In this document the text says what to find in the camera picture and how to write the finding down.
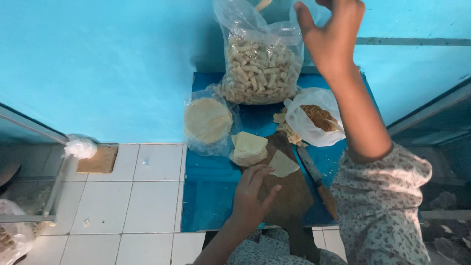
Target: knife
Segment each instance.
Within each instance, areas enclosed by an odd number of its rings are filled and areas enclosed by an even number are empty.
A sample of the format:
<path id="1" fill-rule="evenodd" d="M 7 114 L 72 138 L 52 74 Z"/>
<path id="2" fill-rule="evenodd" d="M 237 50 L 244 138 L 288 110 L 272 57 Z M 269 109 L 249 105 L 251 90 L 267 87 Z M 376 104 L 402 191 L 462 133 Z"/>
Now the knife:
<path id="1" fill-rule="evenodd" d="M 312 161 L 311 156 L 306 151 L 306 148 L 302 146 L 297 146 L 296 150 L 298 151 L 298 155 L 301 158 L 301 162 L 303 166 L 306 168 L 306 172 L 308 175 L 314 180 L 314 185 L 321 196 L 322 202 L 324 203 L 327 211 L 332 215 L 335 221 L 338 220 L 337 214 L 335 213 L 335 198 L 332 196 L 330 191 L 324 186 L 322 183 L 322 175 L 319 169 Z"/>

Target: person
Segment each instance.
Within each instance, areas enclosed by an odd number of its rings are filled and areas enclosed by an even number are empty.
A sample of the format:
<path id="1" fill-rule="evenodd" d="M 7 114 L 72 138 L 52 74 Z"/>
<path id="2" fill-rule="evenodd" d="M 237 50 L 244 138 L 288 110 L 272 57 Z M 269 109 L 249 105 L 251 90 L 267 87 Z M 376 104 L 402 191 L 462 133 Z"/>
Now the person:
<path id="1" fill-rule="evenodd" d="M 429 264 L 417 207 L 422 201 L 419 187 L 430 179 L 431 166 L 391 141 L 353 62 L 365 6 L 359 0 L 317 3 L 332 11 L 323 28 L 316 27 L 303 3 L 294 8 L 306 48 L 338 102 L 347 136 L 331 185 L 347 262 Z M 265 201 L 257 201 L 263 178 L 271 171 L 257 165 L 242 174 L 232 215 L 194 265 L 345 264 L 325 249 L 313 262 L 290 255 L 288 234 L 282 229 L 252 233 L 282 189 L 277 185 Z"/>

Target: plastic wrap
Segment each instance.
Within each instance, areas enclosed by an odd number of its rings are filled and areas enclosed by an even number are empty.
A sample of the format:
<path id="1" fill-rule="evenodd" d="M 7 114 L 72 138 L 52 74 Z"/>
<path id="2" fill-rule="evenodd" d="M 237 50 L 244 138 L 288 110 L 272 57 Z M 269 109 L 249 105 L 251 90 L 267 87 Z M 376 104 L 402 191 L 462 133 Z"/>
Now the plastic wrap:
<path id="1" fill-rule="evenodd" d="M 329 111 L 332 117 L 338 121 L 338 126 L 341 130 L 325 132 L 317 128 L 300 108 L 301 105 L 313 104 L 318 105 L 323 110 Z M 331 146 L 345 139 L 339 106 L 337 105 L 332 91 L 317 87 L 306 88 L 301 90 L 293 100 L 286 99 L 284 105 L 287 108 L 286 115 L 284 116 L 286 122 L 304 141 L 314 146 L 322 147 Z"/>
<path id="2" fill-rule="evenodd" d="M 98 149 L 98 145 L 92 140 L 75 135 L 68 135 L 69 141 L 65 144 L 65 156 L 73 155 L 78 159 L 92 158 Z"/>
<path id="3" fill-rule="evenodd" d="M 241 131 L 241 121 L 239 116 L 239 106 L 232 102 L 227 102 L 215 92 L 216 84 L 209 85 L 205 90 L 191 93 L 191 98 L 185 100 L 184 114 L 184 138 L 188 149 L 201 156 L 225 156 L 228 157 L 234 145 L 230 136 Z M 195 104 L 202 100 L 210 101 L 204 112 L 195 115 L 198 107 Z"/>
<path id="4" fill-rule="evenodd" d="M 226 59 L 218 93 L 228 101 L 254 105 L 296 95 L 304 43 L 293 8 L 290 21 L 268 25 L 246 0 L 213 0 L 213 7 Z"/>
<path id="5" fill-rule="evenodd" d="M 0 199 L 0 215 L 24 215 L 16 203 Z M 0 264 L 12 265 L 32 249 L 34 235 L 28 223 L 0 224 Z"/>

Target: hand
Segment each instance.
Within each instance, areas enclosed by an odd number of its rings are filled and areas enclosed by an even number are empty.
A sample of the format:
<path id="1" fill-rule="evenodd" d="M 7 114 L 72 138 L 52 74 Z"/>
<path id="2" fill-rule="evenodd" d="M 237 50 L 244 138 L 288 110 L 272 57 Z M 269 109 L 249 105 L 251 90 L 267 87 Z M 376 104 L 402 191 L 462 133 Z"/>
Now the hand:
<path id="1" fill-rule="evenodd" d="M 274 169 L 267 165 L 248 168 L 235 189 L 234 208 L 229 220 L 247 233 L 261 223 L 269 212 L 273 199 L 281 190 L 281 185 L 275 185 L 263 202 L 257 200 L 263 179 L 273 171 Z"/>
<path id="2" fill-rule="evenodd" d="M 302 37 L 311 59 L 321 75 L 327 80 L 339 78 L 352 69 L 353 50 L 357 33 L 365 11 L 359 0 L 317 0 L 332 11 L 332 16 L 323 28 L 312 20 L 308 8 L 301 2 L 294 5 Z"/>

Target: floral patterned clothing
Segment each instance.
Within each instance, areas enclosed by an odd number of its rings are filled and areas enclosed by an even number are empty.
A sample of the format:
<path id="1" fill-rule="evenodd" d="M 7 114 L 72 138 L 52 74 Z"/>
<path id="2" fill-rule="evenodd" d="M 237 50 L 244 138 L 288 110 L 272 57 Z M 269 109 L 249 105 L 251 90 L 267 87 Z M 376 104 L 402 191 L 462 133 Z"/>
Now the floral patterned clothing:
<path id="1" fill-rule="evenodd" d="M 350 264 L 430 264 L 417 207 L 432 175 L 427 160 L 398 144 L 382 160 L 357 165 L 344 152 L 331 185 Z"/>
<path id="2" fill-rule="evenodd" d="M 312 262 L 290 255 L 288 233 L 270 229 L 265 235 L 256 230 L 244 240 L 226 262 L 226 265 L 313 265 Z M 337 254 L 321 249 L 318 265 L 346 265 Z"/>

